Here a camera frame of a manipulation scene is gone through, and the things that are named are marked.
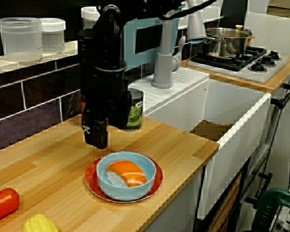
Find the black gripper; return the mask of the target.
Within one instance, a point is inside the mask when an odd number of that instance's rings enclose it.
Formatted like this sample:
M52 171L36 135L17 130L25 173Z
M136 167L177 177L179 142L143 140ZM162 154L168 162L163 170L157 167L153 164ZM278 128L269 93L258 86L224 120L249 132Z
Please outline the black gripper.
M107 121L125 129L131 94L124 70L81 69L81 95L85 99L82 128L85 142L98 149L107 147Z

